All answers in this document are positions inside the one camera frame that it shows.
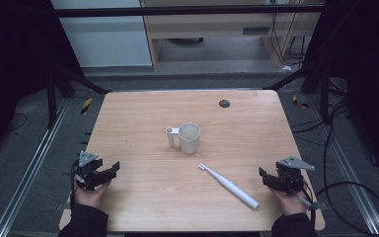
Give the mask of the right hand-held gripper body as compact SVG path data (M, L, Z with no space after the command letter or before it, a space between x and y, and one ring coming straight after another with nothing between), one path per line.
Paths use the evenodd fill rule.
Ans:
M270 187L287 195L294 195L303 189L302 170L315 170L313 165L295 156L281 159L275 165L277 176L271 181Z

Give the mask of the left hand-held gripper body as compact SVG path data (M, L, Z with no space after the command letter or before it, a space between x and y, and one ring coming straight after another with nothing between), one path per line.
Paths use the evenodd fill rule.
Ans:
M100 173L97 170L93 170L89 163L93 160L99 159L97 154L81 151L79 157L72 164L71 178L72 183L77 184L79 187L83 187L86 190L93 191L97 186L96 178Z

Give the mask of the white electric toothbrush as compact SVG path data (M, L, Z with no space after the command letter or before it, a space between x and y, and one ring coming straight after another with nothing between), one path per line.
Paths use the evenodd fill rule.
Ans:
M235 197L237 197L239 200L244 202L247 206L249 206L251 209L257 209L260 205L260 203L253 197L251 197L249 194L247 194L245 191L243 191L241 188L239 188L237 185L235 185L233 182L228 180L227 178L221 176L214 170L208 168L203 163L198 164L198 168L202 171L208 172L212 177L214 177L225 189L227 189L230 193L232 193Z

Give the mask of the white cup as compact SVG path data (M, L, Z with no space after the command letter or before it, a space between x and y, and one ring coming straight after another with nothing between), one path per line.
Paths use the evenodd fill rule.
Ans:
M175 137L177 136L179 138L180 149L185 154L194 154L199 149L201 129L194 122L186 122L179 127L168 127L166 134L171 148L176 147Z

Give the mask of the person's right hand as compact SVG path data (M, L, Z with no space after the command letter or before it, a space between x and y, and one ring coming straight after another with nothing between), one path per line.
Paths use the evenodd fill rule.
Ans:
M270 192L279 201L279 205L284 215L292 215L307 212L308 206L300 199L306 198L303 192L291 196L274 189L270 189Z

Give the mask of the person's left hand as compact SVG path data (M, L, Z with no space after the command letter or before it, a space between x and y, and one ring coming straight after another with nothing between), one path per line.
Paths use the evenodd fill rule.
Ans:
M79 187L77 184L74 185L74 197L75 202L82 205L87 205L93 208L100 208L102 199L105 195L106 190L110 186L110 182L102 184L99 188L94 191L89 191L83 187Z

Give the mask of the yellow black tape strip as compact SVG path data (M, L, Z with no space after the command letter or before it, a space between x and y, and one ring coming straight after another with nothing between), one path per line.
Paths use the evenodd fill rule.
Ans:
M91 104L92 104L93 99L92 98L87 98L83 104L83 107L81 109L80 114L85 115L87 111L89 110Z
M300 107L302 109L309 109L310 108L309 104L302 102L300 99L301 98L297 97L296 95L292 95L292 102L294 104L296 104L298 107Z

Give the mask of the black metal stand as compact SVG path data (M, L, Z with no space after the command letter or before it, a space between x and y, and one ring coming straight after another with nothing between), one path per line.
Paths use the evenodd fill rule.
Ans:
M282 80L265 87L265 90L277 91L292 81L304 77L305 81L301 86L301 90L308 94L320 88L320 115L324 123L328 123L329 119L329 84L330 70L329 66L323 62L310 62L302 66L301 69L291 73Z
M48 74L45 76L46 93L47 93L47 107L48 107L48 128L52 128L57 119L56 111L56 96L55 91L58 90L63 98L72 98L75 95L75 90L70 84L73 80L88 89L98 93L107 94L110 92L91 81L87 80L84 76L74 73L59 63L55 63L48 69Z

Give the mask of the white cabinet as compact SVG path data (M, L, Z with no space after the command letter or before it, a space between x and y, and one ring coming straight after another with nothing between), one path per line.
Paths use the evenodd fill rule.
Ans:
M51 0L56 10L139 7L139 0ZM143 18L94 17L60 20L82 67L151 66Z

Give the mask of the black curtain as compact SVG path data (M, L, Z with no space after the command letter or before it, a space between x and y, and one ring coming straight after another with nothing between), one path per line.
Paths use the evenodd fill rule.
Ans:
M33 48L33 34L42 36L62 66L83 74L60 21L39 14L52 8L51 0L0 0L0 138L18 101L46 86L45 55Z
M353 119L379 162L379 0L326 0L307 57L319 52L347 82Z

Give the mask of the light wooden desk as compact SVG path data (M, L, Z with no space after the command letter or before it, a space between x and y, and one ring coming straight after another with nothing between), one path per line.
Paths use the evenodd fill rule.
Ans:
M325 0L139 0L143 7L317 4ZM152 59L159 58L165 39L259 37L274 67L287 62L285 54L295 38L310 37L321 14L268 13L225 15L146 16Z

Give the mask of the black horizontal bar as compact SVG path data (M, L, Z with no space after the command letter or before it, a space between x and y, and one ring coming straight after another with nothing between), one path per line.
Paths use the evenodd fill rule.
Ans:
M316 13L322 12L326 8L326 4L170 6L102 9L56 9L48 11L48 14L54 15L58 18L180 16L219 14Z

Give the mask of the aluminium floor rail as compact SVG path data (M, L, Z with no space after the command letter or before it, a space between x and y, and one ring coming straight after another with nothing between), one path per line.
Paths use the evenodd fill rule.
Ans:
M31 189L31 186L38 174L40 166L46 157L46 154L64 120L66 111L70 105L68 99L62 99L61 105L56 111L56 118L53 125L45 131L43 138L38 145L38 148L25 171L20 183L15 189L5 211L0 217L0 237L7 237L11 227L18 216L18 213L24 204L24 201Z
M313 112L315 113L317 118L322 122L322 131L327 136L326 143L324 145L324 188L322 189L322 194L326 196L327 202L331 206L332 212L346 225L363 235L379 237L379 212L376 209L376 206L374 205L370 197L372 190L360 183L360 180L358 179L351 165L347 161L346 156L344 155L343 150L334 134L333 115L329 115L330 121L328 123L324 123L324 120L320 115L320 109L318 108L317 100L314 97L310 96L308 96L308 100L310 102L310 106ZM327 179L327 158L329 152L331 152L332 158L337 163L338 168L343 177L342 181L335 182L332 184L329 184ZM341 215L340 210L337 207L335 207L332 203L333 199L330 196L330 189L339 188L341 186L346 186L349 189L349 192L353 197L354 203L360 211L361 216L366 224L365 229L361 229L359 226L355 226L350 221L345 219Z

